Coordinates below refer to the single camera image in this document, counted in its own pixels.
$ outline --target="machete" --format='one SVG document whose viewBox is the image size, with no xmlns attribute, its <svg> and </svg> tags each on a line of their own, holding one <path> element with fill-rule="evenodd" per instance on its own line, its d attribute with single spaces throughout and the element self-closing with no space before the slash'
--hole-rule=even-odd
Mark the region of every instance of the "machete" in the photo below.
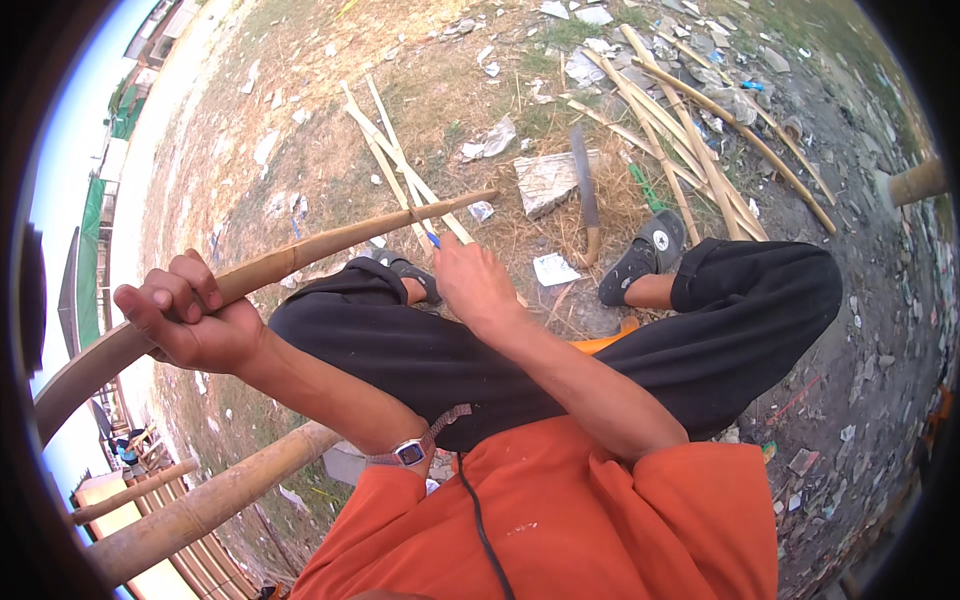
<svg viewBox="0 0 960 600">
<path fill-rule="evenodd" d="M 597 214 L 597 197 L 590 178 L 590 163 L 587 157 L 587 143 L 580 124 L 570 130 L 570 147 L 573 149 L 573 162 L 577 166 L 577 181 L 580 183 L 580 206 L 584 210 L 584 223 L 587 224 L 587 253 L 583 265 L 592 267 L 600 253 L 600 216 Z"/>
</svg>

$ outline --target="person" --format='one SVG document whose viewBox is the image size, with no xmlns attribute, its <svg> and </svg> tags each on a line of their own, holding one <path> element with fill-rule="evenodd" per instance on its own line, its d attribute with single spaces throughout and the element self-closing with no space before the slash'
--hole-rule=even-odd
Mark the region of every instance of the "person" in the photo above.
<svg viewBox="0 0 960 600">
<path fill-rule="evenodd" d="M 658 213 L 599 289 L 678 314 L 592 356 L 530 317 L 490 250 L 449 233 L 436 278 L 392 252 L 354 258 L 269 327 L 246 300 L 223 306 L 195 251 L 114 299 L 155 358 L 233 373 L 370 457 L 295 598 L 773 598 L 761 452 L 697 441 L 834 319 L 839 270 L 807 244 L 707 239 L 669 274 L 684 236 Z M 459 323 L 412 307 L 439 299 Z M 435 446 L 457 452 L 457 475 L 427 495 Z"/>
</svg>

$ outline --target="sandal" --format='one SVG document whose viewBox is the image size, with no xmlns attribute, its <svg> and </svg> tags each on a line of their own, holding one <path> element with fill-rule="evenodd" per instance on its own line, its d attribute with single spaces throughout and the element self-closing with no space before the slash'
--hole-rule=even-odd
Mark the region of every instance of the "sandal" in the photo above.
<svg viewBox="0 0 960 600">
<path fill-rule="evenodd" d="M 607 306 L 626 306 L 623 297 L 634 281 L 648 274 L 661 274 L 684 253 L 686 227 L 680 215 L 661 210 L 637 232 L 630 248 L 613 263 L 597 289 Z"/>
<path fill-rule="evenodd" d="M 371 258 L 401 278 L 410 277 L 419 281 L 426 290 L 426 298 L 423 301 L 430 306 L 436 306 L 444 301 L 437 291 L 437 279 L 403 256 L 391 250 L 378 248 L 373 251 Z"/>
</svg>

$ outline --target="white paper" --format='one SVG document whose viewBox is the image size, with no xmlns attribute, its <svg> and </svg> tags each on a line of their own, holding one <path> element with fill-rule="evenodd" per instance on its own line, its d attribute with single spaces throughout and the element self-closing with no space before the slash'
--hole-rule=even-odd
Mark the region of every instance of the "white paper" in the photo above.
<svg viewBox="0 0 960 600">
<path fill-rule="evenodd" d="M 580 274 L 566 264 L 566 260 L 556 252 L 534 258 L 534 273 L 540 285 L 550 287 L 559 283 L 568 283 L 580 278 Z"/>
</svg>

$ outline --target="metal watch strap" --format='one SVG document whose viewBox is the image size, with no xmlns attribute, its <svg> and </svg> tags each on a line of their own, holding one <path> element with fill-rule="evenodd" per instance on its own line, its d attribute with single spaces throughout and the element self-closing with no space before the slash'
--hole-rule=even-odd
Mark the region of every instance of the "metal watch strap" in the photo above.
<svg viewBox="0 0 960 600">
<path fill-rule="evenodd" d="M 420 447 L 425 452 L 427 451 L 428 448 L 434 445 L 434 441 L 437 439 L 437 436 L 440 435 L 440 432 L 444 430 L 444 427 L 447 427 L 448 425 L 450 425 L 452 422 L 456 421 L 460 417 L 463 417 L 466 415 L 472 415 L 472 414 L 473 414 L 473 409 L 470 407 L 469 404 L 457 404 L 450 410 L 440 415 L 437 418 L 437 420 L 433 421 L 433 424 L 430 425 L 430 428 L 427 430 L 427 432 L 424 433 L 422 437 L 420 437 L 418 440 L 415 440 L 415 441 L 420 442 Z M 401 442 L 396 446 L 396 448 L 400 448 L 404 444 L 406 444 L 406 442 Z M 396 456 L 396 448 L 393 452 L 385 452 L 383 454 L 374 454 L 373 456 L 368 456 L 367 464 L 368 465 L 397 465 L 402 467 L 403 466 L 402 461 L 400 461 L 399 457 Z"/>
</svg>

